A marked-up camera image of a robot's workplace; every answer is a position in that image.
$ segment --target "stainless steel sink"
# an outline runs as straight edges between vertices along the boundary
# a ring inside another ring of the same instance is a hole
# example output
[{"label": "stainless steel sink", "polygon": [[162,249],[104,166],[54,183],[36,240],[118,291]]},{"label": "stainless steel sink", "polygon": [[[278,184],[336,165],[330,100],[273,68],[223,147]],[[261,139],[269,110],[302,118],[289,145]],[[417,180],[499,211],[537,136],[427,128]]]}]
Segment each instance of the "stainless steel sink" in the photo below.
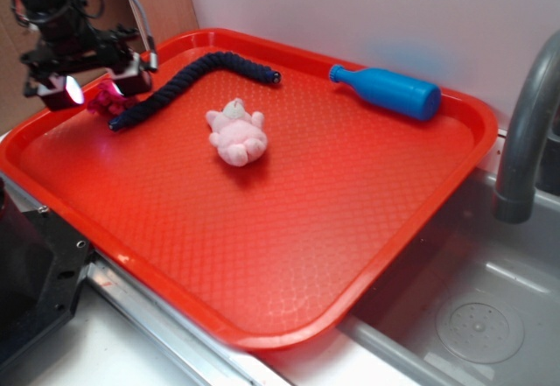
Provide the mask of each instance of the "stainless steel sink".
[{"label": "stainless steel sink", "polygon": [[560,199],[491,215],[476,171],[341,326],[421,384],[560,384]]}]

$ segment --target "twisted rope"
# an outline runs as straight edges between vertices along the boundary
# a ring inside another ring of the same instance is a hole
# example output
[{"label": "twisted rope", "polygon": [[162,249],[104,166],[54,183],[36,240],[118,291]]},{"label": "twisted rope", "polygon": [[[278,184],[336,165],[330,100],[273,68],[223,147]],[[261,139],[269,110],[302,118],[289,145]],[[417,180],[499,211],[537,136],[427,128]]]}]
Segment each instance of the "twisted rope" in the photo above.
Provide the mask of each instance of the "twisted rope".
[{"label": "twisted rope", "polygon": [[222,68],[264,84],[278,84],[282,78],[278,71],[246,60],[235,53],[207,53],[176,73],[171,80],[146,100],[111,119],[108,122],[109,128],[118,131],[142,123],[183,94],[199,78]]}]

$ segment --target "red tray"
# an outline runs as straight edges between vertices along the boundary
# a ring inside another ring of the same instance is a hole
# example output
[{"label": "red tray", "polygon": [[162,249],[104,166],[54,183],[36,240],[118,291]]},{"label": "red tray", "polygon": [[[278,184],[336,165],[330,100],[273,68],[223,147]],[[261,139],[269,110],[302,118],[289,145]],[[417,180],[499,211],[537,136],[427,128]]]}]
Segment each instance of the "red tray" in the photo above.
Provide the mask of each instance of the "red tray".
[{"label": "red tray", "polygon": [[[155,87],[218,50],[282,83],[215,71],[119,133],[83,109],[44,111],[4,139],[0,168],[216,337],[286,347],[342,318],[485,155],[496,121],[444,89],[420,123],[328,80],[355,64],[215,29],[163,43]],[[218,157],[205,119],[235,97],[265,114],[269,138],[242,168]]]}]

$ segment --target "blue bottle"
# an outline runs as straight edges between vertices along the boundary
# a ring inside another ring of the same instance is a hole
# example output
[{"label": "blue bottle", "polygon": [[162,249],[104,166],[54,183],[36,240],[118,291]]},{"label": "blue bottle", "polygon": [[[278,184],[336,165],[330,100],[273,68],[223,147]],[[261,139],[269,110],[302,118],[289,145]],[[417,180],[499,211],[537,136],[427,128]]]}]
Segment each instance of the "blue bottle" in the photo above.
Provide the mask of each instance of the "blue bottle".
[{"label": "blue bottle", "polygon": [[342,65],[335,65],[329,78],[333,82],[345,82],[366,102],[420,121],[431,119],[441,102],[441,90],[435,84],[385,69],[347,71]]}]

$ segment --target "plush toy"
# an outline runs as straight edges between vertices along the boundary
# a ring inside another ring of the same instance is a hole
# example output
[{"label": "plush toy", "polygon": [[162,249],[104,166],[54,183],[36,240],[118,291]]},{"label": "plush toy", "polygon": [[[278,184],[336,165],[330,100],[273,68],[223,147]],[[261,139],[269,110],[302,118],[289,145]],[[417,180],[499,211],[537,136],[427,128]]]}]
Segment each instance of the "plush toy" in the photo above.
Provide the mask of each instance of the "plush toy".
[{"label": "plush toy", "polygon": [[112,80],[105,79],[97,85],[99,93],[87,104],[89,113],[99,113],[101,115],[119,116],[124,110],[130,109],[138,103],[138,99],[123,96]]},{"label": "plush toy", "polygon": [[268,139],[263,132],[264,115],[245,111],[242,99],[234,99],[218,112],[206,113],[212,128],[210,144],[229,165],[241,167],[257,160],[266,150]]}]

